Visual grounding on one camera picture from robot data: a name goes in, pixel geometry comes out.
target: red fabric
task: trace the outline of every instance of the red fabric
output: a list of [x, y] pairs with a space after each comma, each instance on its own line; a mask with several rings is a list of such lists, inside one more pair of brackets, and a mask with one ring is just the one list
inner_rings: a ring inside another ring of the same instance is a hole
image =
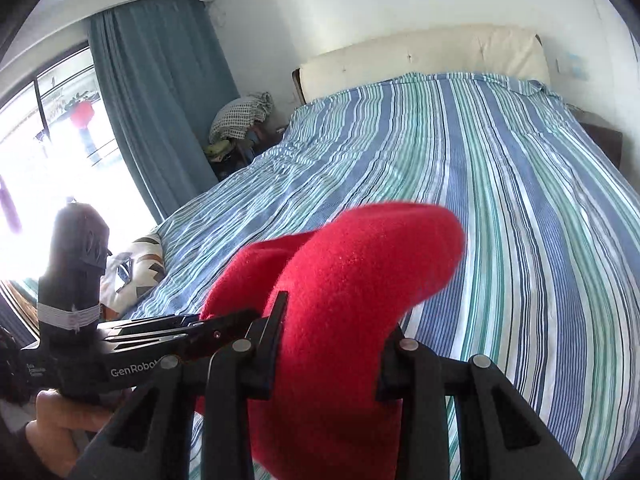
[[266, 316], [289, 292], [273, 397], [249, 405], [252, 453], [278, 480], [393, 479], [400, 404], [374, 400], [383, 344], [463, 250], [448, 210], [385, 203], [239, 251], [202, 317], [247, 306]]
[[94, 107], [90, 101], [80, 101], [71, 112], [71, 123], [78, 130], [84, 130], [94, 118]]

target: blue curtain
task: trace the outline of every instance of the blue curtain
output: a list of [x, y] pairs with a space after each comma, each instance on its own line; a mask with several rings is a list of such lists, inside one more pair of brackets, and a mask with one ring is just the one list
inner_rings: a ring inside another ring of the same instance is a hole
[[204, 5], [140, 0], [89, 18], [113, 134], [156, 221], [218, 180], [204, 156], [216, 113], [238, 97]]

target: pillow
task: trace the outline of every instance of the pillow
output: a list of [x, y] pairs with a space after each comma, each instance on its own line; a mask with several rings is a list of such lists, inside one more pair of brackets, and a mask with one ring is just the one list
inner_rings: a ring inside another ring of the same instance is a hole
[[550, 84], [535, 31], [505, 25], [436, 27], [375, 38], [321, 54], [302, 64], [299, 76], [310, 103], [408, 72], [497, 73]]
[[126, 251], [107, 257], [100, 281], [100, 303], [107, 321], [119, 319], [164, 278], [157, 234], [135, 240]]
[[215, 144], [220, 139], [244, 139], [246, 131], [256, 121], [263, 123], [272, 108], [273, 100], [268, 92], [234, 99], [220, 108], [213, 119], [209, 143]]

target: finger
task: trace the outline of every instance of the finger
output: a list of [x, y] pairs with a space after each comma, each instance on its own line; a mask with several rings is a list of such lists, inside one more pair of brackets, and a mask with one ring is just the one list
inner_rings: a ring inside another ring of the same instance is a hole
[[66, 477], [78, 459], [71, 432], [52, 424], [32, 420], [25, 436], [43, 465], [60, 478]]
[[45, 390], [36, 397], [36, 417], [68, 430], [100, 431], [111, 418], [102, 406], [67, 399], [55, 390]]
[[132, 388], [125, 388], [124, 390], [122, 390], [122, 392], [120, 393], [120, 398], [118, 399], [118, 402], [116, 402], [116, 408], [119, 408], [120, 406], [124, 405], [124, 403], [129, 400], [129, 397], [131, 396], [132, 393], [133, 393]]

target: striped bedsheet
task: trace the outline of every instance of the striped bedsheet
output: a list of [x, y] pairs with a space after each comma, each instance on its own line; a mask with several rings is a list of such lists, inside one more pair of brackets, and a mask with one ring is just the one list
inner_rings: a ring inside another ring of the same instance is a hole
[[[446, 206], [468, 239], [405, 333], [489, 355], [583, 476], [605, 478], [639, 427], [639, 201], [535, 81], [411, 73], [299, 108], [278, 146], [158, 228], [167, 277], [134, 317], [196, 312], [245, 244], [387, 200]], [[449, 428], [457, 478], [452, 402]]]

